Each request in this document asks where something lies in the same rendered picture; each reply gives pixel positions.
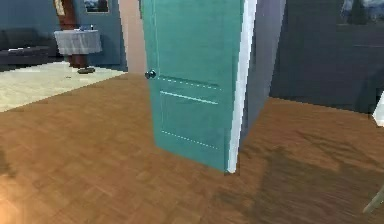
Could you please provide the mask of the grey furniture leg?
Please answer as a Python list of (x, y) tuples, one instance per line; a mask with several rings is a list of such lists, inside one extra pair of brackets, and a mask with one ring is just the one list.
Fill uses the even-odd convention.
[(378, 193), (372, 198), (372, 200), (363, 209), (364, 213), (370, 213), (374, 209), (378, 208), (384, 202), (384, 185), (378, 191)]

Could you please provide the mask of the teal room door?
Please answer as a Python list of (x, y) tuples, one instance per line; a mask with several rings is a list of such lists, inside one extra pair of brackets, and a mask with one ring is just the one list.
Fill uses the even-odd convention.
[(139, 0), (158, 147), (236, 170), (258, 0)]

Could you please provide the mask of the table with grey cloth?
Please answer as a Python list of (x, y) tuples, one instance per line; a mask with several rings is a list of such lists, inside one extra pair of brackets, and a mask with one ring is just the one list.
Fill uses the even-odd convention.
[(70, 65), (79, 74), (93, 73), (86, 56), (102, 51), (100, 32), (93, 27), (80, 27), (72, 30), (55, 31), (54, 36), (61, 55), (67, 56)]

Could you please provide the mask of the white furniture corner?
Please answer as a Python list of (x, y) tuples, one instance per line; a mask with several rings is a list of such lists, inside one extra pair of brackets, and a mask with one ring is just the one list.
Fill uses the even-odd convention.
[(384, 127), (384, 92), (380, 96), (372, 117), (377, 126)]

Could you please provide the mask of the dark grey sofa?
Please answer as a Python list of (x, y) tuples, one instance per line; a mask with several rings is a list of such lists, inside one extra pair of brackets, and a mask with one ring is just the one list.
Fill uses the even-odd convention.
[(0, 66), (42, 64), (60, 57), (52, 34), (34, 28), (0, 29)]

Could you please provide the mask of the framed wall picture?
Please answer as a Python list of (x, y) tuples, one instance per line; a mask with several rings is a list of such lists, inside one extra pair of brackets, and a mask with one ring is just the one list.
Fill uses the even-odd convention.
[(84, 0), (87, 13), (108, 13), (108, 0)]

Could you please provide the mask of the large framed landscape picture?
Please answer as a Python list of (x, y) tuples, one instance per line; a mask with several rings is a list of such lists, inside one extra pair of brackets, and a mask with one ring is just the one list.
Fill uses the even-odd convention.
[(352, 25), (384, 24), (384, 0), (344, 0), (340, 16)]

